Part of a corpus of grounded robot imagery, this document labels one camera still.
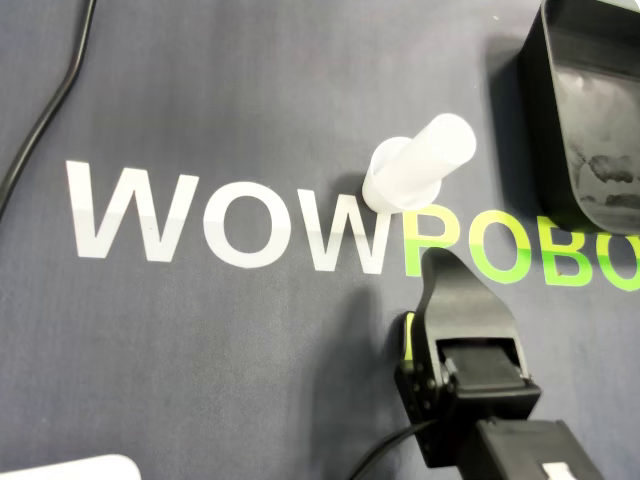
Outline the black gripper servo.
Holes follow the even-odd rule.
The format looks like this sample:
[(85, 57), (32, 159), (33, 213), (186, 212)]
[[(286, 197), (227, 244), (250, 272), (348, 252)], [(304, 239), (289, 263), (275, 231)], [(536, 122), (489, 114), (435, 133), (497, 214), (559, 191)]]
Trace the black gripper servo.
[(415, 434), (427, 467), (444, 468), (453, 465), (446, 415), (526, 420), (541, 389), (513, 362), (521, 342), (506, 304), (450, 250), (425, 251), (421, 267), (416, 311), (399, 317), (394, 381), (410, 424), (430, 422)]

